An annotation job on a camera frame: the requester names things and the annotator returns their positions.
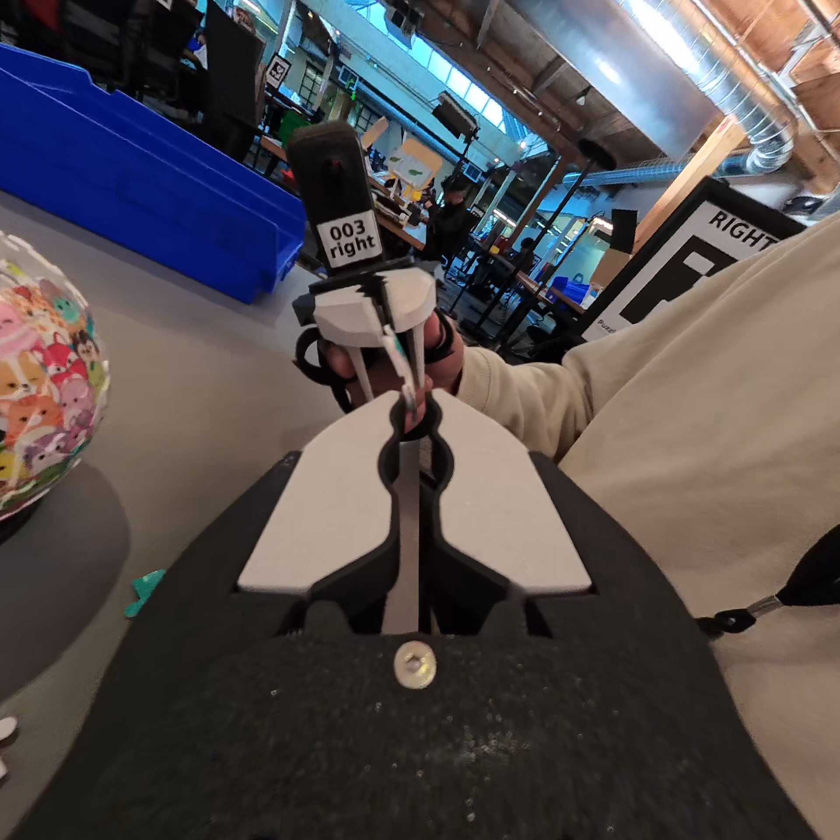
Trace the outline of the cardboard box figure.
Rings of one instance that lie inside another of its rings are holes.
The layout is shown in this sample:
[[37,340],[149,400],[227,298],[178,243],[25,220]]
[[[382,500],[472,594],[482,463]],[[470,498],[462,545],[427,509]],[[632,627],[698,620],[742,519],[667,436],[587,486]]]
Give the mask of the cardboard box figure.
[[402,145],[385,157],[385,165],[395,183],[391,198],[396,198],[403,188],[421,192],[439,172],[444,159],[428,149],[414,137],[408,137]]

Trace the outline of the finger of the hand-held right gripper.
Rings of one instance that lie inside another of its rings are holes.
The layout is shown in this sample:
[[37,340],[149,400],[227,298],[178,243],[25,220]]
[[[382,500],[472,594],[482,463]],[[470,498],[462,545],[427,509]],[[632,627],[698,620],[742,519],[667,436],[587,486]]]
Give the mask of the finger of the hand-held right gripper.
[[383,287],[342,287],[316,296],[319,360],[342,383],[355,383],[365,403],[374,400],[371,369],[385,359],[389,300]]
[[423,269],[394,269],[375,274],[376,347],[382,348],[382,326],[393,327],[413,366],[416,386],[425,380],[424,324],[436,304],[434,278]]

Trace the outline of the blue plastic bin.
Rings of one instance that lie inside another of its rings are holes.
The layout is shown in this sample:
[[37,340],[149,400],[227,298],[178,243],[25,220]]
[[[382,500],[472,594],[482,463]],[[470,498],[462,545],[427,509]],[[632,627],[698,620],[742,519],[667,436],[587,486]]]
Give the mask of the blue plastic bin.
[[297,263],[299,198],[89,74],[1,47],[1,187],[243,303]]

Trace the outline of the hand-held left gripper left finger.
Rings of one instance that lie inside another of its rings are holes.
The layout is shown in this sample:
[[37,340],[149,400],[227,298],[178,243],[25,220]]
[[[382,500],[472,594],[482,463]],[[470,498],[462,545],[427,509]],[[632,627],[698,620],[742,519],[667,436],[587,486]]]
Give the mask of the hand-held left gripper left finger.
[[375,398],[300,452],[243,570],[238,590],[334,602],[352,629],[382,631],[400,570],[403,399]]

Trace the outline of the framed tag poster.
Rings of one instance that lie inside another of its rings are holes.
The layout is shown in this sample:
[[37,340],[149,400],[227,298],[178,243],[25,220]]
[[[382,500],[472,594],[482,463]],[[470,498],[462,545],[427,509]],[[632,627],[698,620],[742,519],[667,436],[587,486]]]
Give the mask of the framed tag poster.
[[622,331],[804,228],[781,211],[707,177],[580,316],[576,332],[591,342]]

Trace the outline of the silver ventilation duct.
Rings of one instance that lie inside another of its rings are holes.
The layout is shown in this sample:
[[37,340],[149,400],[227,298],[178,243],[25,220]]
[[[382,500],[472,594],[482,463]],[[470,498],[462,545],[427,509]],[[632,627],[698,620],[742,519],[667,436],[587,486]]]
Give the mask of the silver ventilation duct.
[[787,164],[799,132],[795,112],[697,3],[618,4],[695,87],[740,127],[751,145],[744,165],[748,175],[767,175]]
[[617,2],[511,2],[543,39],[660,150],[686,153],[718,109]]

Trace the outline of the colourful puzzle ball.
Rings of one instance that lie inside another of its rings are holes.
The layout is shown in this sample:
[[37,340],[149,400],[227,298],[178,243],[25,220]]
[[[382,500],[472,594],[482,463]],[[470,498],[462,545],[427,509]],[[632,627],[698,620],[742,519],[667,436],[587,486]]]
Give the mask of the colourful puzzle ball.
[[1,519],[71,471],[106,412],[109,359],[92,310],[65,273],[1,234]]

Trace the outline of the black studio light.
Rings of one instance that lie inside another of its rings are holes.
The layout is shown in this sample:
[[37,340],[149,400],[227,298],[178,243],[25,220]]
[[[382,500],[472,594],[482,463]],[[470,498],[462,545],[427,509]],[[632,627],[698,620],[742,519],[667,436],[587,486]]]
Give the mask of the black studio light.
[[437,96],[437,103],[432,110],[432,116],[447,131],[467,144],[470,144],[478,134],[479,125],[474,115],[460,106],[453,96],[446,91],[441,91]]

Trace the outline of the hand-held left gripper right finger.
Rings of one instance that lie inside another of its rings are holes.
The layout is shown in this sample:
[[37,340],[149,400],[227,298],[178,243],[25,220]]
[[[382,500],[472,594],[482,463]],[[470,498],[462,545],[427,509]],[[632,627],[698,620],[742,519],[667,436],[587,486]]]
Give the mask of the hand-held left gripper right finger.
[[427,603],[441,634],[476,634],[498,604],[592,592],[528,448],[445,391],[427,398]]

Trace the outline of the teal edged puzzle piece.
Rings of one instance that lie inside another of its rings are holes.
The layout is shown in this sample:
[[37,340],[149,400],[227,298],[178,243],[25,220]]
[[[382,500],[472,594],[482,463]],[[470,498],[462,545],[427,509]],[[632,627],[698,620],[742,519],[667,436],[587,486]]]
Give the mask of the teal edged puzzle piece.
[[403,345],[389,324],[382,326],[381,346],[390,361],[397,379],[400,393],[406,405],[406,412],[413,421],[417,420],[417,386],[413,366],[408,360]]

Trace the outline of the person's right hand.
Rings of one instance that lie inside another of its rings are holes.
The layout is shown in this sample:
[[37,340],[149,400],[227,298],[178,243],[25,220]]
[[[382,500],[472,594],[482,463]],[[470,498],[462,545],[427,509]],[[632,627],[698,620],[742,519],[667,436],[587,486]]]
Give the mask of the person's right hand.
[[[423,336],[426,355],[435,354],[439,348],[448,349],[448,354],[433,364],[425,360],[425,380],[416,387],[416,411],[406,411],[405,414],[406,433],[412,432],[424,420],[426,398],[434,389],[444,390],[453,396],[457,394],[464,366],[465,345],[451,318],[440,317],[437,312],[433,312],[424,324]],[[348,381],[345,391],[352,408],[365,404],[362,379],[356,374],[347,351],[325,340],[318,342],[318,349],[323,354],[325,364],[341,379]],[[374,398],[385,392],[400,392],[403,386],[402,379],[386,358],[378,359],[367,369],[367,382]]]

